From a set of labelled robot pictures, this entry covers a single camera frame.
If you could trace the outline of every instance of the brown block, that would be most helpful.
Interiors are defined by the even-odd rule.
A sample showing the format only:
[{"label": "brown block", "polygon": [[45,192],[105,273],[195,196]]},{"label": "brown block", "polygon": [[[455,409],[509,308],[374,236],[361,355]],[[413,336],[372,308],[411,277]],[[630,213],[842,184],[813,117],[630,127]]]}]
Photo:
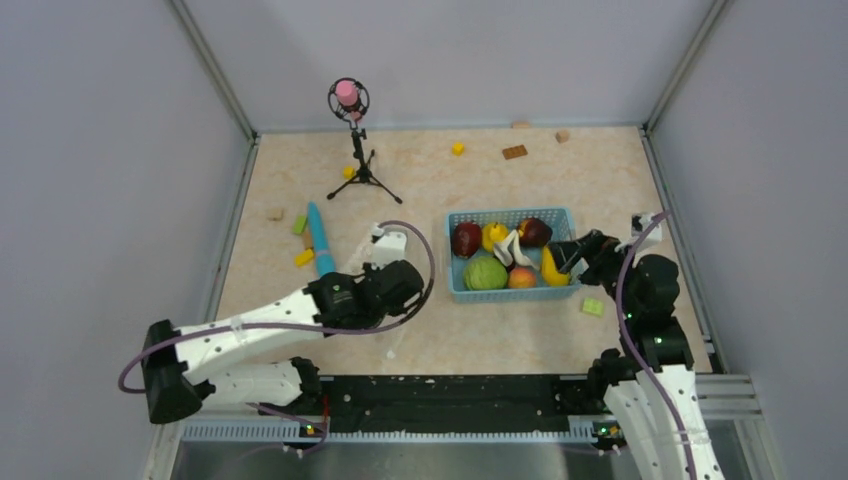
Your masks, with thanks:
[{"label": "brown block", "polygon": [[309,227],[307,227],[306,230],[304,230],[303,233],[300,234],[300,239],[303,240],[304,250],[309,250],[310,248],[314,247],[314,245],[312,244],[312,234],[309,233]]},{"label": "brown block", "polygon": [[560,131],[557,132],[556,137],[557,137],[557,142],[565,143],[565,142],[568,141],[569,137],[571,137],[571,134],[568,133],[568,130],[560,130]]},{"label": "brown block", "polygon": [[517,147],[509,147],[504,149],[504,158],[507,160],[512,160],[513,158],[523,157],[527,155],[527,148],[524,145],[519,145]]},{"label": "brown block", "polygon": [[285,210],[282,208],[271,208],[268,210],[268,213],[265,215],[265,218],[271,220],[272,222],[279,222],[283,219],[283,214]]}]

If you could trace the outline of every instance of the blue basket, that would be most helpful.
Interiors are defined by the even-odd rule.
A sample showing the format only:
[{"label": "blue basket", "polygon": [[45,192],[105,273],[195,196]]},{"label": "blue basket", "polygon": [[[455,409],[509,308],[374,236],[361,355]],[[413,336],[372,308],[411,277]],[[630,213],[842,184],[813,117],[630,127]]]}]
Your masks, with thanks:
[{"label": "blue basket", "polygon": [[[448,255],[450,255],[450,269],[448,271],[448,287],[453,299],[457,303],[494,303],[494,302],[518,302],[536,300],[555,300],[571,296],[580,288],[576,280],[577,275],[582,273],[582,265],[577,265],[571,273],[571,284],[564,287],[549,287],[536,272],[536,287],[522,289],[503,290],[468,290],[462,279],[465,266],[475,257],[491,255],[482,248],[474,254],[471,259],[459,258],[451,253],[450,236],[453,229],[462,222],[474,222],[481,227],[499,222],[514,230],[519,222],[527,217],[536,217],[553,229],[552,241],[573,240],[576,236],[574,219],[567,208],[515,208],[511,210],[478,210],[470,212],[451,212],[445,218],[445,235],[448,242]],[[521,252],[533,259],[537,264],[541,259],[540,248],[522,248]]]}]

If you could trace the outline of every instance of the cabbage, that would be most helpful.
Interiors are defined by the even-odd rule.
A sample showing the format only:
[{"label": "cabbage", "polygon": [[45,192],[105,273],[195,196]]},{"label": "cabbage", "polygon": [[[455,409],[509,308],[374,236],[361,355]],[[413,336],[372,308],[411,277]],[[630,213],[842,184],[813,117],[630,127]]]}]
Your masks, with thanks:
[{"label": "cabbage", "polygon": [[462,273],[469,290],[498,290],[506,287],[509,274],[495,257],[477,257],[468,262]]}]

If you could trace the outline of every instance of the marble pattern surface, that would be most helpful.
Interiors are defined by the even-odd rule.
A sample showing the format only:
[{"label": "marble pattern surface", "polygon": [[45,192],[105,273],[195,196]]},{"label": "marble pattern surface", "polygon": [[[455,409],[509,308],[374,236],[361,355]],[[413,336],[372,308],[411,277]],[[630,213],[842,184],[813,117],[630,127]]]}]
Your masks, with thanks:
[{"label": "marble pattern surface", "polygon": [[[289,345],[255,359],[312,359],[322,374],[585,373],[601,351],[618,347],[612,301],[599,287],[567,300],[458,305],[447,288],[449,211],[566,206],[582,235],[598,228],[627,238],[630,215],[658,211],[659,197],[636,128],[575,128],[563,144],[555,129],[368,131],[366,154],[377,150],[375,175],[404,200],[396,204],[375,187],[351,186],[334,200],[342,169],[355,165],[347,132],[265,135],[250,181],[227,272],[218,318],[283,297],[315,278],[297,268],[301,239],[291,233],[308,201],[321,209],[330,249],[341,266],[354,254],[372,222],[399,219],[424,231],[437,256],[430,302],[409,324],[367,336],[335,336]],[[465,153],[451,153],[454,142]],[[524,144],[529,155],[504,160],[501,150]],[[282,221],[270,209],[283,207]],[[676,259],[666,236],[651,250]],[[410,258],[426,275],[423,251]],[[695,366],[710,366],[686,285],[681,277],[677,316],[690,340]],[[603,318],[580,312],[591,296],[605,305]]]}]

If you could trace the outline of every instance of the pink object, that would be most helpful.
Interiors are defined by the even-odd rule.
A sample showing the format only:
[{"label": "pink object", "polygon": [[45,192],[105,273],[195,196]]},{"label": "pink object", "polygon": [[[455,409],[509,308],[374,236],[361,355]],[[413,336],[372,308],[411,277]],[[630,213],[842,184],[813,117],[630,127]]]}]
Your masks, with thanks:
[{"label": "pink object", "polygon": [[336,98],[339,103],[345,107],[350,107],[356,104],[359,100],[359,93],[356,91],[356,86],[350,80],[339,82],[336,85]]}]

